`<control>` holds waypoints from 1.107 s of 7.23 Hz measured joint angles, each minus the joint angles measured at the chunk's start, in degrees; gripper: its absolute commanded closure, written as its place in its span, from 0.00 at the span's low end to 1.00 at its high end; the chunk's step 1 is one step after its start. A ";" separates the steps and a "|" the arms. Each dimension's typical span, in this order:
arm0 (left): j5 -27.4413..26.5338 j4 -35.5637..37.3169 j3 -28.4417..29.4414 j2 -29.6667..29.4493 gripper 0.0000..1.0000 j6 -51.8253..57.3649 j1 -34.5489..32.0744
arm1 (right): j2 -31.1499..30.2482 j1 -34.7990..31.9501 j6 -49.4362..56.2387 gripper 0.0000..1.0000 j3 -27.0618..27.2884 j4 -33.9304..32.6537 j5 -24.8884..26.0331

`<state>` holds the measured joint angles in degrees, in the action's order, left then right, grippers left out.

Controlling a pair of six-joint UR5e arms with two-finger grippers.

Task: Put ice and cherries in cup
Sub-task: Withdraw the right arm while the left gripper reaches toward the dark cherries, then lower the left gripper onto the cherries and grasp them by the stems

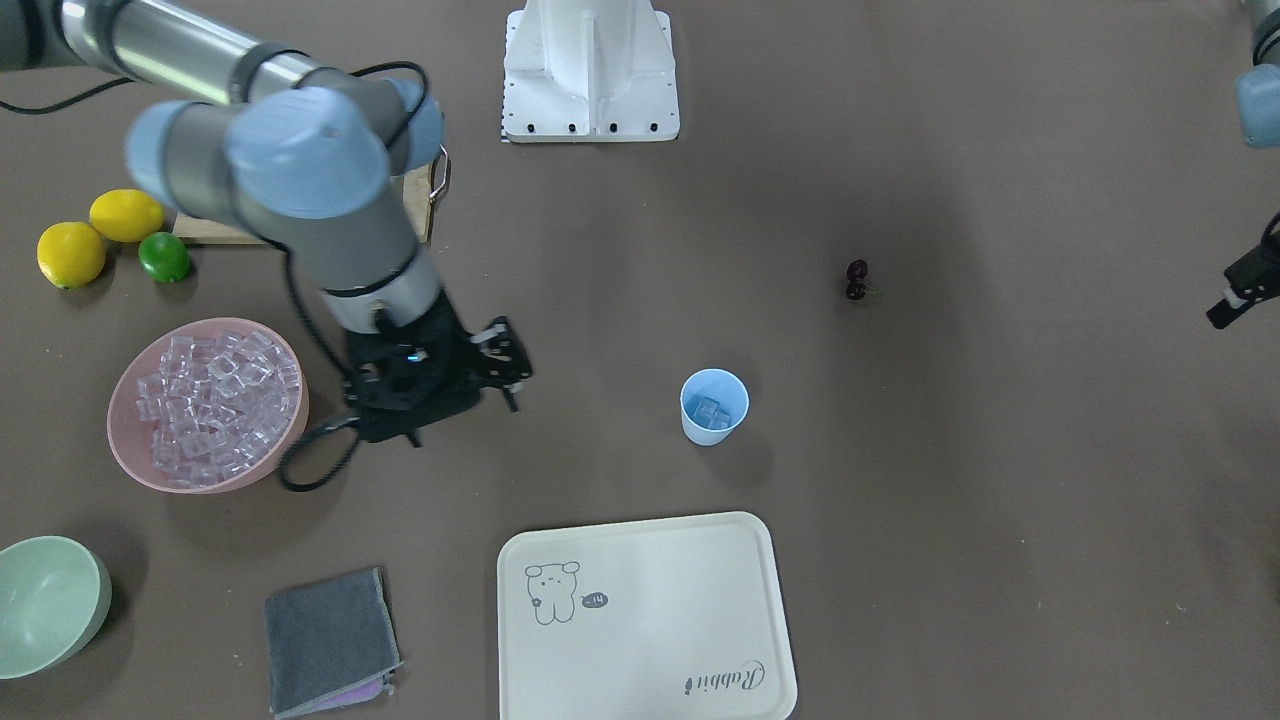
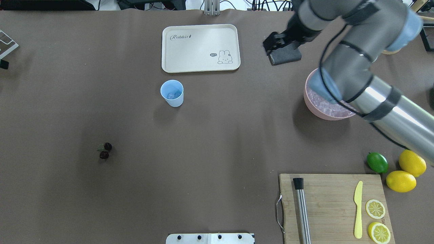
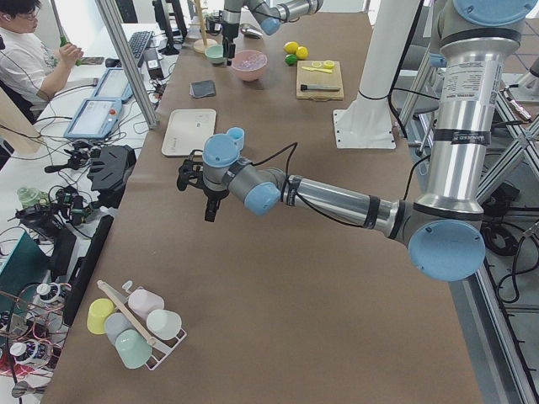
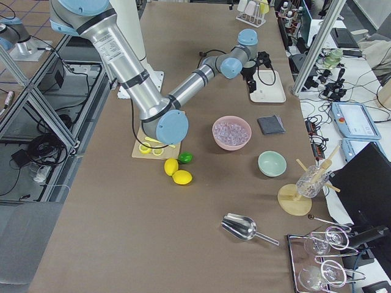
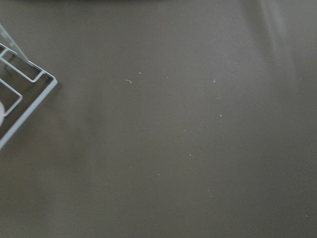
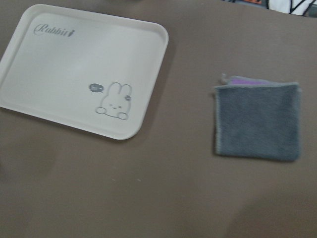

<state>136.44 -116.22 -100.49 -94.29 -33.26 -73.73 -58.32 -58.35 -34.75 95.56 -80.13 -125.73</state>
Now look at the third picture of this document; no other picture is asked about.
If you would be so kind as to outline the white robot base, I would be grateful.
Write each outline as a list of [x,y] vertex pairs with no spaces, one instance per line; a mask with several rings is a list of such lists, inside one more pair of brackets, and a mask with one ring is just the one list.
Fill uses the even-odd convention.
[[386,0],[380,3],[355,101],[334,111],[334,134],[339,149],[396,147],[389,109],[390,90],[398,73],[413,22],[423,3]]

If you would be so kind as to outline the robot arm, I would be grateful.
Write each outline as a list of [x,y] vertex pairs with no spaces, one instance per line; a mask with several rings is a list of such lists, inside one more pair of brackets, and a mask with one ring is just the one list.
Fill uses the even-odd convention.
[[[206,198],[205,220],[213,222],[230,192],[255,215],[277,202],[304,206],[346,226],[380,231],[401,242],[425,275],[446,282],[465,279],[483,263],[485,245],[479,228],[483,208],[478,186],[504,63],[520,46],[526,15],[538,1],[434,1],[430,52],[446,61],[440,107],[433,134],[426,190],[413,202],[387,201],[319,183],[241,156],[243,143],[228,134],[211,136],[179,168],[177,187],[193,186]],[[268,35],[303,15],[320,11],[323,1],[225,1],[222,35],[226,62],[238,56],[242,8]],[[394,149],[386,98],[396,82],[419,21],[423,1],[382,1],[367,52],[358,95],[337,109],[334,134],[338,148]]]
[[280,26],[305,15],[317,13],[323,0],[294,0],[270,7],[263,0],[226,0],[221,14],[223,57],[230,66],[235,57],[234,40],[238,37],[242,9],[246,8],[267,35],[276,33]]

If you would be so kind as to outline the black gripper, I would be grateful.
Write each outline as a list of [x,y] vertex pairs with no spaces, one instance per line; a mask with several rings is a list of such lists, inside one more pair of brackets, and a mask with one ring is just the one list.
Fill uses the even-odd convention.
[[213,222],[216,219],[221,201],[229,195],[229,191],[224,185],[210,185],[210,180],[205,180],[203,162],[195,160],[195,153],[196,151],[191,151],[179,167],[176,186],[179,191],[185,191],[189,185],[201,189],[207,198],[205,221]]
[[226,53],[226,64],[230,66],[230,59],[235,56],[234,40],[237,38],[237,14],[232,11],[222,11],[219,14],[211,14],[209,20],[221,25],[221,43]]

